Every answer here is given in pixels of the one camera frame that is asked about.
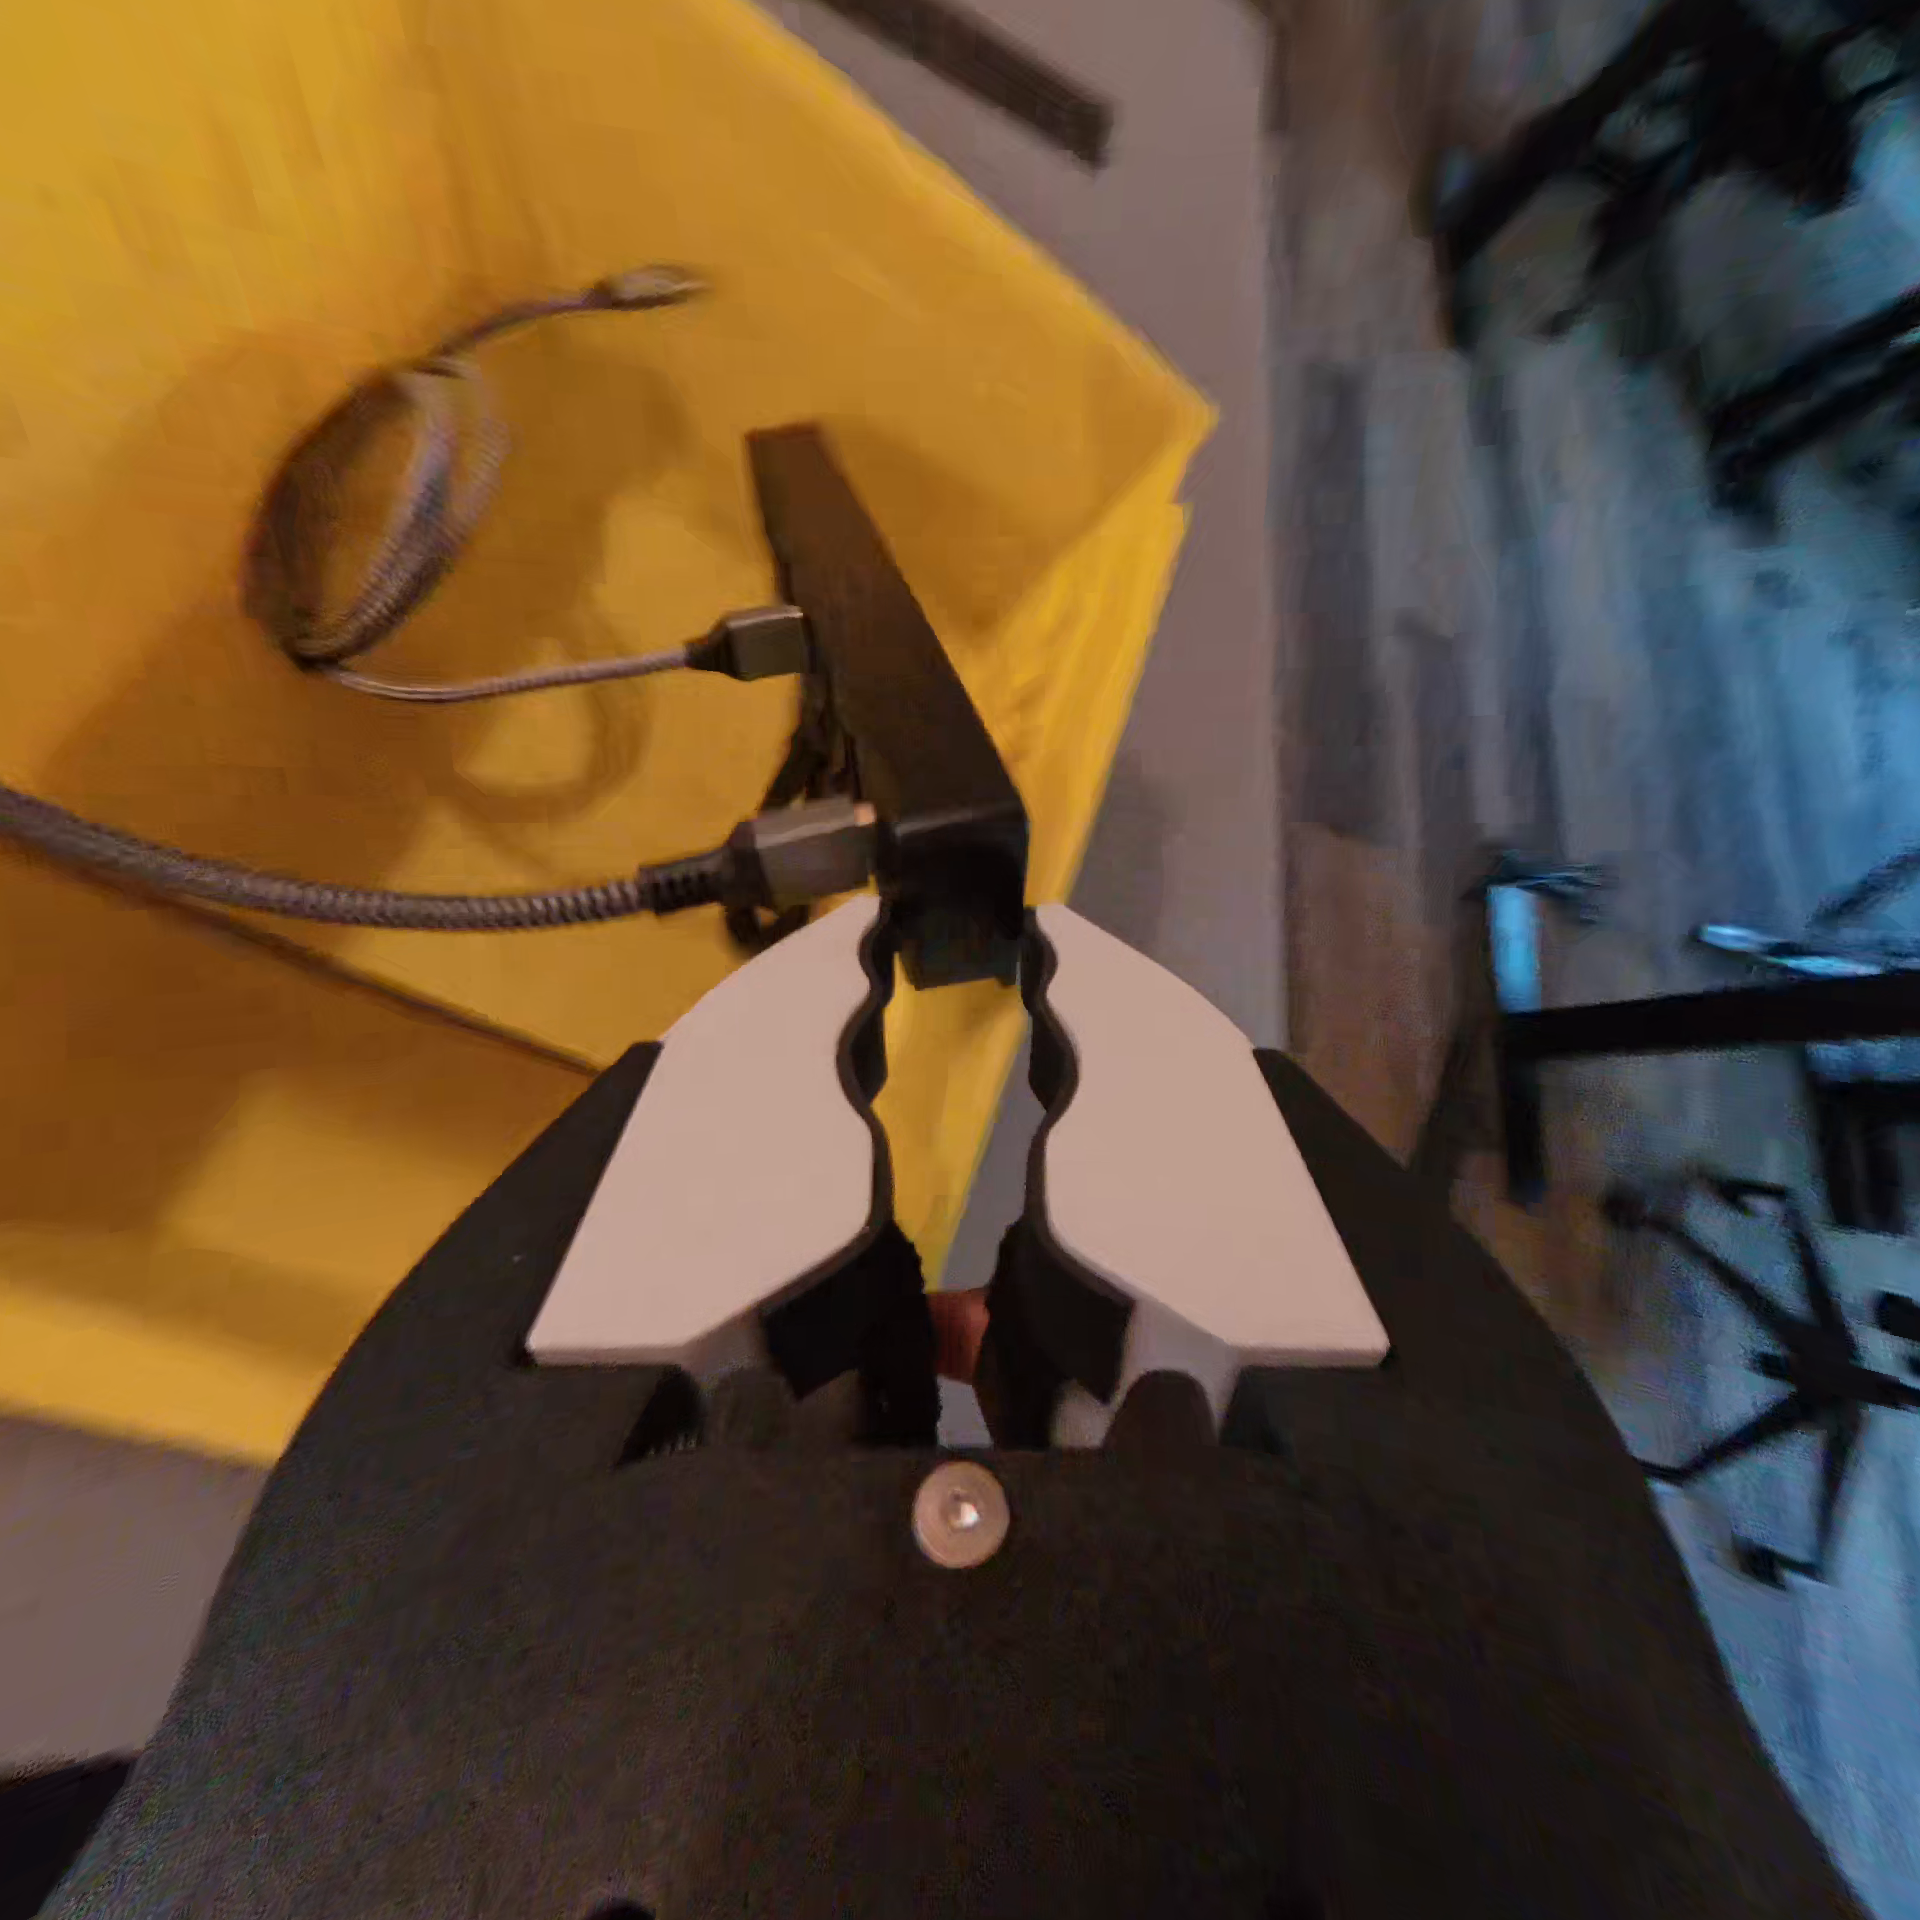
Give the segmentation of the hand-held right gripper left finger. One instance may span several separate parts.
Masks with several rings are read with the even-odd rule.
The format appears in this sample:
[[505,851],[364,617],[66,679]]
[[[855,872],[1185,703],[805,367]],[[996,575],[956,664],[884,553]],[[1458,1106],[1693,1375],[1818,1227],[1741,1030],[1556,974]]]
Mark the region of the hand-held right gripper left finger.
[[543,1367],[776,1367],[769,1323],[863,1252],[891,1163],[855,1043],[891,996],[858,896],[724,976],[659,1043],[525,1338]]

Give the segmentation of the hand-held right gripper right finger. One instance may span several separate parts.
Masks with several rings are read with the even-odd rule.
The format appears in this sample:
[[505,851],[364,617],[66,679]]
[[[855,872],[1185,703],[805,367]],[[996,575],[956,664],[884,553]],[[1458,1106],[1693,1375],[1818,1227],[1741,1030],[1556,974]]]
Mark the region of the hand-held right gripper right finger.
[[1237,1022],[1065,903],[1028,921],[1023,993],[1047,1443],[1104,1443],[1148,1376],[1218,1428],[1247,1375],[1378,1369],[1385,1323]]

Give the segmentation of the black usb hub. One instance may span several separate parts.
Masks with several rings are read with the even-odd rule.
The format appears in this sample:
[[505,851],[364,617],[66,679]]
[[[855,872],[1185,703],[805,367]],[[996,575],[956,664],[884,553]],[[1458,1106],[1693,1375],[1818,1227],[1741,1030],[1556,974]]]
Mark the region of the black usb hub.
[[826,430],[754,430],[748,457],[778,583],[876,814],[874,883],[908,982],[1016,986],[1028,820],[1013,774]]

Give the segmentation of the yellow plastic bin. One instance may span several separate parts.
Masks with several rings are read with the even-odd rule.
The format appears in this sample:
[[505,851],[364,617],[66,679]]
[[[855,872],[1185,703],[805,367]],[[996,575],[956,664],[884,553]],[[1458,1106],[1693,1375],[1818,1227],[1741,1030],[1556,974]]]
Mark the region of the yellow plastic bin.
[[[754,430],[818,424],[1032,823],[1083,862],[1201,394],[753,4],[4,4],[4,780],[336,884],[516,895],[707,848],[789,684],[399,711],[280,660],[258,495],[371,368],[656,260],[709,295],[484,358],[496,506],[421,678],[760,601]],[[737,953],[714,913],[416,937],[4,848],[4,1414],[271,1465],[372,1311]]]

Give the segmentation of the black office chair base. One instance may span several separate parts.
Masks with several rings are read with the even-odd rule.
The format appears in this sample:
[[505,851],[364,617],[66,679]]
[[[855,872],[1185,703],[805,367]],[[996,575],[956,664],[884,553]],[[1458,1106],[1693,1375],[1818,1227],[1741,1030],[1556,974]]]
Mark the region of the black office chair base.
[[[1696,1196],[1711,1196],[1741,1216],[1767,1214],[1778,1219],[1801,1286],[1801,1307],[1786,1307],[1690,1227],[1682,1219],[1682,1206]],[[1693,1167],[1661,1191],[1611,1184],[1601,1201],[1601,1211],[1623,1234],[1666,1241],[1715,1283],[1761,1334],[1770,1336],[1772,1346],[1754,1352],[1749,1369],[1784,1391],[1749,1423],[1720,1433],[1682,1460],[1659,1464],[1642,1457],[1636,1460],[1639,1472],[1650,1484],[1684,1489],[1796,1433],[1811,1433],[1818,1441],[1811,1555],[1792,1558],[1735,1537],[1732,1558],[1745,1578],[1777,1591],[1794,1578],[1825,1582],[1841,1538],[1845,1491],[1869,1417],[1880,1410],[1915,1414],[1915,1380],[1891,1376],[1866,1360],[1855,1326],[1841,1305],[1833,1266],[1792,1188]]]

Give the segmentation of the dark slotted strip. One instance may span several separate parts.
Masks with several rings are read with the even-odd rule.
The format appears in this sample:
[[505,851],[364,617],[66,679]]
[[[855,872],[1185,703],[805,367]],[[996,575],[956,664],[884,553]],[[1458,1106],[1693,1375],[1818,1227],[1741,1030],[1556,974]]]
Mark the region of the dark slotted strip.
[[1113,106],[970,7],[949,3],[826,3],[835,16],[978,106],[1018,122],[1055,151],[1098,171],[1109,166]]

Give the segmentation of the black table frame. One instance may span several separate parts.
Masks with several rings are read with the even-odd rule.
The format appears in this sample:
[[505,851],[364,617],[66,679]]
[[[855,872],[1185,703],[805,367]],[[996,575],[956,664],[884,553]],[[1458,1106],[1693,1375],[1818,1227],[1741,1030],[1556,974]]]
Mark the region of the black table frame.
[[1496,1114],[1505,1194],[1530,1208],[1545,1196],[1543,1067],[1599,1059],[1656,1059],[1741,1050],[1874,1050],[1919,1036],[1915,937],[1850,942],[1876,908],[1915,888],[1919,848],[1887,857],[1826,900],[1803,934],[1777,937],[1698,924],[1693,950],[1761,971],[1754,984],[1642,1000],[1549,1007],[1543,924],[1560,911],[1595,924],[1611,873],[1545,867],[1499,854],[1472,889],[1492,995]]
[[[1915,3],[1823,4],[1833,22],[1786,32],[1761,4],[1656,4],[1581,88],[1530,118],[1492,156],[1431,171],[1428,239],[1447,337],[1481,337],[1479,265],[1549,188],[1599,191],[1568,305],[1543,326],[1565,337],[1625,265],[1652,259],[1698,191],[1727,177],[1763,185],[1792,215],[1845,211],[1864,177],[1866,120],[1915,84]],[[1915,289],[1829,331],[1763,379],[1692,394],[1712,498],[1770,512],[1770,481],[1812,447],[1897,408],[1915,427]]]

